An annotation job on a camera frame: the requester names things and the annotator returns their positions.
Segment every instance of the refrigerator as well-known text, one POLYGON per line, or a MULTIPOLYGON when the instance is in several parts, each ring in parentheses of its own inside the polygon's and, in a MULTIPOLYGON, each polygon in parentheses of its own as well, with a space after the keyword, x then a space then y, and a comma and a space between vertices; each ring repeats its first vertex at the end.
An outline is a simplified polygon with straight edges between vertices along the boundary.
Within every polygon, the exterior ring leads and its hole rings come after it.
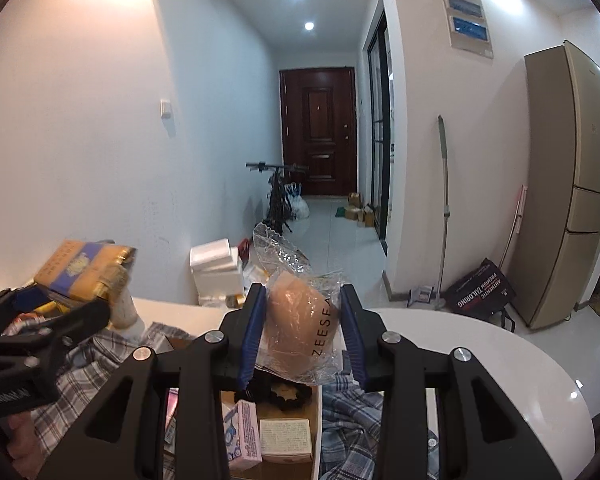
POLYGON ((600 68, 569 41, 525 57, 530 161, 508 270, 531 328, 567 318, 600 243, 600 68))

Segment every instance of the wooden door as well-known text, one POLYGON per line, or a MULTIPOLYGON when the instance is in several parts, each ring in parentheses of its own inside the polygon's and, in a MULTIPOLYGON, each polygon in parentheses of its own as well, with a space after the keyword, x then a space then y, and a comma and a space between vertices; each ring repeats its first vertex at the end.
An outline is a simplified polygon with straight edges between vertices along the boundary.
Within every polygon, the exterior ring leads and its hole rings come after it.
POLYGON ((346 195, 358 185, 358 140, 352 68, 280 72, 285 164, 309 167, 293 174, 302 194, 346 195))

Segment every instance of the plaid shirt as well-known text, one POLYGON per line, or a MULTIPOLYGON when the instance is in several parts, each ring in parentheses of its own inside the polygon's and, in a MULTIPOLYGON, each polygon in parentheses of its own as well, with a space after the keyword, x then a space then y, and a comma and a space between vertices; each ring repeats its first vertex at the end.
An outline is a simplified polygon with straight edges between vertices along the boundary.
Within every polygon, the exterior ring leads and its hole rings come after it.
MULTIPOLYGON (((14 323, 8 327, 5 334, 26 332, 42 321, 44 320, 38 318, 14 323)), ((44 457, 49 456, 56 448, 82 410, 133 350, 139 346, 160 348, 167 336, 193 339, 183 330, 153 323, 137 340, 125 339, 116 332, 103 330, 71 350, 56 381, 60 398, 53 404, 31 412, 44 457)), ((166 454, 163 478, 174 478, 173 458, 166 454)))
MULTIPOLYGON (((43 319, 14 323, 6 335, 26 332, 43 319)), ((183 330, 153 323, 142 337, 130 340, 103 330, 67 355, 58 375, 60 398, 32 411, 42 453, 56 448, 82 410, 113 372, 139 346, 160 348, 165 337, 193 339, 183 330)), ((382 418, 381 394, 366 394, 350 375, 348 358, 335 382, 322 387, 322 450, 320 480, 372 480, 382 418)), ((429 438, 436 436, 429 431, 429 438)), ((174 461, 164 455, 164 480, 174 479, 174 461)), ((429 480, 438 478, 438 446, 429 448, 429 480)))
MULTIPOLYGON (((322 387, 320 480, 372 480, 384 397, 360 389, 343 361, 335 382, 322 387)), ((439 469, 438 439, 429 431, 427 478, 438 480, 439 469)))

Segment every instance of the white round table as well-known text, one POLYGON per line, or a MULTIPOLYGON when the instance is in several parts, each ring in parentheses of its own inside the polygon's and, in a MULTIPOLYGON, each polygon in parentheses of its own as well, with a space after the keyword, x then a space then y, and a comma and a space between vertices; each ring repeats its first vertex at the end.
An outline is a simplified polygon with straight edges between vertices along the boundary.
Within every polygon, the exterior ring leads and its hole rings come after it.
MULTIPOLYGON (((134 298, 141 320, 123 335, 139 336, 152 322, 201 335, 220 326, 226 308, 134 298)), ((376 310, 388 330, 420 348, 449 353, 468 348, 523 415, 563 480, 574 480, 593 457, 589 410, 574 381, 547 354, 521 337, 469 317, 429 310, 376 310)))

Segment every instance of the bicycle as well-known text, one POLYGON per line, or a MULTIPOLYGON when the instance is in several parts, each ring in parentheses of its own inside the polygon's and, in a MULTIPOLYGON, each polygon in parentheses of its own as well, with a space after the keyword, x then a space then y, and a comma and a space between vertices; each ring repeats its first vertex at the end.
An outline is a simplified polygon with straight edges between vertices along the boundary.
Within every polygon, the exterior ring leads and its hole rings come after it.
POLYGON ((289 165, 283 164, 279 166, 277 164, 267 164, 266 162, 247 162, 247 168, 250 171, 273 171, 273 175, 269 178, 271 184, 271 193, 269 193, 269 209, 267 211, 267 217, 263 220, 263 224, 273 229, 280 236, 282 236, 282 227, 286 226, 290 232, 291 227, 286 222, 291 218, 291 203, 286 195, 285 190, 285 177, 281 174, 281 171, 288 171, 291 173, 305 173, 309 170, 306 166, 298 166, 297 164, 289 165))

